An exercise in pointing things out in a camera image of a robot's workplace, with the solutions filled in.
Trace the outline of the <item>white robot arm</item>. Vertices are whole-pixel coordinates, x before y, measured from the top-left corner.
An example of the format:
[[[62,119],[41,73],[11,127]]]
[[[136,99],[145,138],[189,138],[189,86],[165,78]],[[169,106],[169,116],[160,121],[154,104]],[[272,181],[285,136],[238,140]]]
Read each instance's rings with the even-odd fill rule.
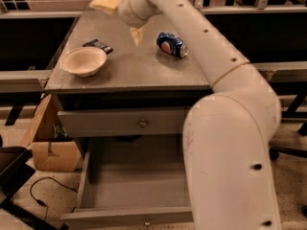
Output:
[[[190,109],[183,153],[196,230],[281,230],[269,141],[281,120],[267,81],[188,0],[93,0],[133,28],[160,12],[213,92]]]

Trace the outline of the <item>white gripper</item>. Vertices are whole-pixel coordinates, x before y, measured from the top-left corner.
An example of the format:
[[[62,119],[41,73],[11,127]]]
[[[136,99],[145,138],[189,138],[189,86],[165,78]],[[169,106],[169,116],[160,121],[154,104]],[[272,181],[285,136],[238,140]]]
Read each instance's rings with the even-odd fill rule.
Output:
[[[130,35],[138,46],[143,38],[143,27],[151,16],[148,0],[92,0],[89,7],[96,11],[114,15],[118,12],[121,19],[130,27]]]

